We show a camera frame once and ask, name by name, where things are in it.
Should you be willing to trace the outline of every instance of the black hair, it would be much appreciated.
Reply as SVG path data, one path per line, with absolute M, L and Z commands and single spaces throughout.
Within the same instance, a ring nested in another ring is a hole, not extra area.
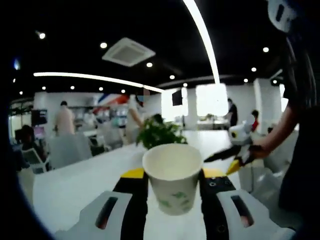
M 22 141 L 26 141 L 29 136 L 31 136 L 31 141 L 34 142 L 35 141 L 34 129 L 29 125 L 23 125 L 21 128 Z
M 251 112 L 251 114 L 257 119 L 258 117 L 259 117 L 259 111 L 258 110 L 253 110 L 252 112 Z

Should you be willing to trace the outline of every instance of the green leaves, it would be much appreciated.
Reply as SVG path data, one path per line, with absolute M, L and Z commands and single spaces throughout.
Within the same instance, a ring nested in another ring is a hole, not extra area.
M 136 144 L 141 143 L 145 148 L 151 149 L 162 144 L 187 144 L 187 139 L 179 132 L 179 126 L 172 123 L 163 123 L 160 114 L 144 121 Z

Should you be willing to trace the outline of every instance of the air conditioning vent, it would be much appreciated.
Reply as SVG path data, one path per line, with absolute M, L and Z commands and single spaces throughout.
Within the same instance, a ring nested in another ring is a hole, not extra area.
M 149 48 L 129 39 L 122 38 L 115 45 L 110 47 L 102 59 L 127 67 L 132 67 L 156 53 Z

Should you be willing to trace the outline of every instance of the ceiling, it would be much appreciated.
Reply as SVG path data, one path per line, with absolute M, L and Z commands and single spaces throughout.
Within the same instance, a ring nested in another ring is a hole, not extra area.
M 221 82 L 227 85 L 269 78 L 284 36 L 268 19 L 265 0 L 196 0 L 214 49 Z M 134 92 L 135 87 L 75 77 L 34 77 L 36 72 L 67 72 L 117 78 L 156 87 L 170 81 L 211 76 L 206 49 L 182 0 L 33 1 L 16 11 L 12 51 L 12 97 L 47 92 Z M 45 33 L 40 39 L 39 33 Z M 102 60 L 121 38 L 132 39 L 155 56 L 132 67 Z M 100 43 L 107 48 L 101 49 Z M 13 69 L 18 59 L 20 69 Z M 189 87 L 213 82 L 195 81 Z M 166 86 L 172 88 L 181 83 Z

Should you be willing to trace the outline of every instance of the paper cup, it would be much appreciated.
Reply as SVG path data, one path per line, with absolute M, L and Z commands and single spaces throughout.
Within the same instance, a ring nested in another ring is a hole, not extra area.
M 161 211 L 178 216 L 192 209 L 203 165 L 199 150 L 187 144 L 159 145 L 143 155 L 142 165 Z

